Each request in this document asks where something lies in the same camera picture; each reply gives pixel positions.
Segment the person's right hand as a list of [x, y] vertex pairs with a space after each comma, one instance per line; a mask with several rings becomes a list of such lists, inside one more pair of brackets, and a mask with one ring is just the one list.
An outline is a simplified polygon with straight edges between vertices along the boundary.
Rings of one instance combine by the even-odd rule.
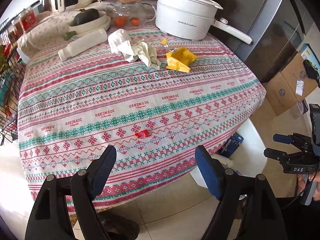
[[[309, 175], [309, 180], [311, 181], [314, 177], [314, 173]], [[302, 192], [305, 188], [305, 181], [303, 180], [303, 175], [298, 174], [297, 175], [298, 179], [298, 192]], [[314, 201], [319, 201], [320, 200], [320, 172], [318, 172], [315, 175], [315, 178], [313, 181], [317, 182], [317, 188], [315, 189], [314, 195], [313, 195], [313, 200]]]

